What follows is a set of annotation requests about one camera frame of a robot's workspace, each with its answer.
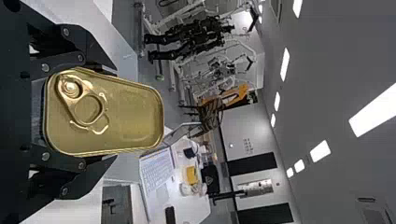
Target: desk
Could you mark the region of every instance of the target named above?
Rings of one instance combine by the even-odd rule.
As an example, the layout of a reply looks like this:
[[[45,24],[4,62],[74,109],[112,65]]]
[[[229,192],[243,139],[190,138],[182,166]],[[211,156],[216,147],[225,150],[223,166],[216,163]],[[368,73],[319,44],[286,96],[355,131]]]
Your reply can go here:
[[[169,191],[169,205],[175,207],[176,221],[177,224],[199,224],[204,221],[210,215],[210,201],[209,197],[199,195],[193,196],[182,196],[179,190],[179,184],[183,183],[183,175],[185,175],[184,167],[193,166],[197,163],[197,159],[193,158],[188,160],[184,154],[183,149],[191,147],[193,150],[198,148],[198,145],[187,138],[181,138],[172,146],[172,153],[175,160],[175,181],[168,181]],[[202,181],[201,172],[198,172],[198,177]],[[162,217],[156,218],[150,222],[155,224],[164,224],[165,220]]]
[[[170,130],[165,128],[165,132],[169,133]],[[183,167],[191,166],[197,163],[197,159],[188,160],[184,154],[183,149],[187,147],[193,147],[196,151],[198,145],[192,142],[186,137],[181,138],[176,143],[172,145],[172,154],[175,160],[175,175],[174,181],[168,180],[166,185],[169,192],[169,201],[164,205],[163,209],[167,206],[174,206],[177,224],[199,224],[204,221],[210,215],[210,201],[208,196],[200,197],[199,195],[193,196],[182,196],[179,190],[179,184],[183,182]],[[198,172],[198,177],[201,179],[201,173]],[[141,200],[140,189],[136,187],[131,188],[132,190],[132,201],[133,201],[133,214],[134,222],[139,224],[165,224],[164,211],[159,211],[158,216],[152,221],[147,222],[146,211],[143,204],[139,201]]]

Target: black panel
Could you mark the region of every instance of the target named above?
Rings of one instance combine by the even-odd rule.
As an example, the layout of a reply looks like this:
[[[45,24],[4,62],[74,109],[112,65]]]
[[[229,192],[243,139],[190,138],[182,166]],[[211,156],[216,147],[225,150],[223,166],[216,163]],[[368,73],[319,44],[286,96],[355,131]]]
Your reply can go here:
[[[236,161],[228,161],[230,175],[244,175],[248,173],[277,168],[274,152],[247,157]]]
[[[293,222],[288,203],[238,211],[239,224],[279,224]]]

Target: tin can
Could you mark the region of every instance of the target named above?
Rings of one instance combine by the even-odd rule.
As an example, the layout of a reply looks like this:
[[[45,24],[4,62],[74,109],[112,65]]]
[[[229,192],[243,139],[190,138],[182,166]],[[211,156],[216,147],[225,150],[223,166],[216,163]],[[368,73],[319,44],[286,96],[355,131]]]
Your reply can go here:
[[[44,107],[47,144],[64,154],[131,152],[163,140],[163,101],[157,91],[89,69],[50,77]]]

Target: laptop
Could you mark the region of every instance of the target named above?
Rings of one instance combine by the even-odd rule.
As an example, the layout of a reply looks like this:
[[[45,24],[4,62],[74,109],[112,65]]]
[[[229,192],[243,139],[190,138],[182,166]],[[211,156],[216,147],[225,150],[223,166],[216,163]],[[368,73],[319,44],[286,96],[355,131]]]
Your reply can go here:
[[[175,173],[171,148],[166,147],[142,156],[139,159],[139,172],[148,220],[152,221],[156,214],[163,212],[169,201],[166,182]]]

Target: cable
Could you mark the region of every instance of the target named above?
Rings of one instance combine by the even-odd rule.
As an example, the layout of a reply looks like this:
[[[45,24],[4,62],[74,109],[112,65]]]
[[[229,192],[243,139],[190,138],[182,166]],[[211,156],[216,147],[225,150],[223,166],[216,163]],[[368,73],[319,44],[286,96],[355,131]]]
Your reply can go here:
[[[170,5],[172,5],[172,4],[174,4],[174,3],[178,2],[178,1],[179,0],[172,0],[172,1],[170,1],[170,0],[160,0],[158,2],[158,6],[160,6],[160,7],[169,7]]]

